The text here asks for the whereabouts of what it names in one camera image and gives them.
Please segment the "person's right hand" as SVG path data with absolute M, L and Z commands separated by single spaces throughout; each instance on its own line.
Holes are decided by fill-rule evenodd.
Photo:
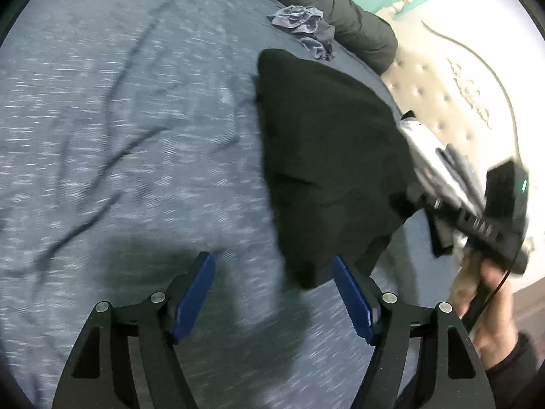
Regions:
M 513 290 L 507 272 L 480 253 L 467 249 L 450 294 L 460 319 L 469 310 L 479 284 L 489 289 L 489 294 L 474 326 L 474 344 L 485 370 L 489 370 L 505 360 L 518 342 Z

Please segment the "black jacket sleeve forearm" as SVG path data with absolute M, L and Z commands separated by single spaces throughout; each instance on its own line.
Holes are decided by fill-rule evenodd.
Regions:
M 497 408 L 544 409 L 544 363 L 531 338 L 518 334 L 515 349 L 501 363 L 486 371 Z

